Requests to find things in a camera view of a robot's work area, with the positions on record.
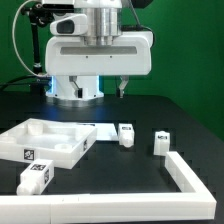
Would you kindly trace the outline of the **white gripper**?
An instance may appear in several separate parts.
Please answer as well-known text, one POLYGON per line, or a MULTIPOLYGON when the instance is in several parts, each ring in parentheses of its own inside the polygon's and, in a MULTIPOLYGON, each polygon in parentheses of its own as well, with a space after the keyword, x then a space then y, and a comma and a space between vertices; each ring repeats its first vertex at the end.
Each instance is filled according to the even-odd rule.
POLYGON ((77 98, 82 88, 77 76, 125 75, 117 88, 123 98, 126 75, 146 75, 151 70, 153 33, 120 29, 117 12, 75 13, 50 24, 45 66, 52 76, 69 76, 77 98))

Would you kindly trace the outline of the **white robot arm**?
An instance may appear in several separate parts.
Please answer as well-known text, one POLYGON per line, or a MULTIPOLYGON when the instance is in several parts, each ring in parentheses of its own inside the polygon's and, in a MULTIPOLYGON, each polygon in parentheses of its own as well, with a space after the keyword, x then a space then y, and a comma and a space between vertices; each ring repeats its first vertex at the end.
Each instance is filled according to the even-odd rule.
POLYGON ((151 70, 153 32, 121 24, 121 10, 144 8, 152 0, 41 0, 53 14, 45 54, 52 77, 47 98, 54 104, 87 105, 103 98, 101 76, 119 76, 122 96, 131 75, 151 70))

